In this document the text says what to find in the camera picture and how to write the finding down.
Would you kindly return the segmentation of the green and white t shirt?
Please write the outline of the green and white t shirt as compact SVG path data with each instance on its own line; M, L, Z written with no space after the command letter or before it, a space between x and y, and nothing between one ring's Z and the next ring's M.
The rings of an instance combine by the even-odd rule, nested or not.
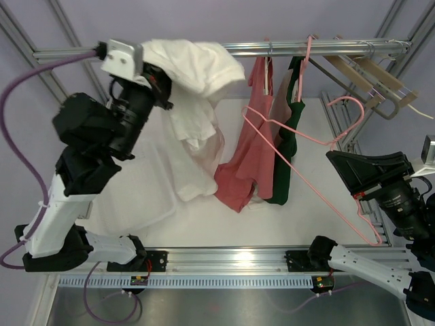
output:
M293 57L273 102L269 118L297 129L305 104L298 100L298 79L303 58ZM284 205L288 201L292 169L287 165L297 152L296 134L276 124L270 124L275 154L273 195L269 204Z

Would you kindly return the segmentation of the cream plastic hanger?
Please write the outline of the cream plastic hanger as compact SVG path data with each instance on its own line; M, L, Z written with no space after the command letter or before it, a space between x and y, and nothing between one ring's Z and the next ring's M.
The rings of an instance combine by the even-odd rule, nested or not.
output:
M265 37L264 40L268 43L267 55L264 59L264 94L273 95L273 60L271 54L273 53L273 47L270 39Z

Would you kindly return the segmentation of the pink t shirt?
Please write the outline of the pink t shirt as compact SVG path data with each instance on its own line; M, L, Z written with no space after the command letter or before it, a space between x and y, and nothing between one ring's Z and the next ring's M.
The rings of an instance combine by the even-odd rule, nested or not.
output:
M248 79L251 87L248 119L243 122L237 147L229 162L220 164L214 179L215 197L230 209L241 212L255 191L261 199L273 195L275 152L271 127L264 120L269 116L273 95L264 94L264 59L258 57Z

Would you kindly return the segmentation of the thick pink plastic hanger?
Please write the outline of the thick pink plastic hanger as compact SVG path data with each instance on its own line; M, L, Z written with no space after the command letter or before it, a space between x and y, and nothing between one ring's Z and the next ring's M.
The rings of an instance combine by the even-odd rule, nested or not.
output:
M302 100L303 76L304 76L305 70L308 66L308 63L309 63L312 42L313 42L313 36L309 35L307 37L307 51L306 51L305 57L303 58L303 60L300 63L300 72L299 72L299 77L298 77L298 92L297 92L297 98L296 98L298 102L300 102Z

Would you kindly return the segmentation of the thin pink wire hanger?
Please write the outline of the thin pink wire hanger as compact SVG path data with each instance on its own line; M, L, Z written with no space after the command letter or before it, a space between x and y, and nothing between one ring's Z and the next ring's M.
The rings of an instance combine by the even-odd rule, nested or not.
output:
M296 139L288 201L244 209L244 244L309 245L318 235L342 245L376 244L380 232L373 231L369 217L358 215L357 204L326 157L328 146Z

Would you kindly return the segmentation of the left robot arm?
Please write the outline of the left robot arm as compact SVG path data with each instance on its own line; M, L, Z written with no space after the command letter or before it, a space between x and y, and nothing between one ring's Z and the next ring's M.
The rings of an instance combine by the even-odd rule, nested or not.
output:
M61 105L52 123L65 148L55 165L48 199L35 221L15 228L29 239L22 261L27 272L64 272L86 262L105 262L110 272L150 271L152 262L138 237L99 236L76 221L132 160L133 147L154 107L172 108L172 81L159 67L145 64L144 84L121 77L121 93L109 107L78 92Z

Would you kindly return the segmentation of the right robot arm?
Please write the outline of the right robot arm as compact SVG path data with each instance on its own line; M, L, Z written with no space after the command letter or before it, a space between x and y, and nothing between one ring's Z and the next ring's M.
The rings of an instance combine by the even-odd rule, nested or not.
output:
M407 249L422 271L387 267L362 257L325 236L316 236L307 253L309 265L322 270L340 270L356 275L405 302L406 307L429 321L434 320L434 197L426 198L411 186L423 181L427 192L432 183L418 175L402 152L384 156L362 156L329 151L327 159L336 169L357 203L375 200L393 223L394 235L408 241Z

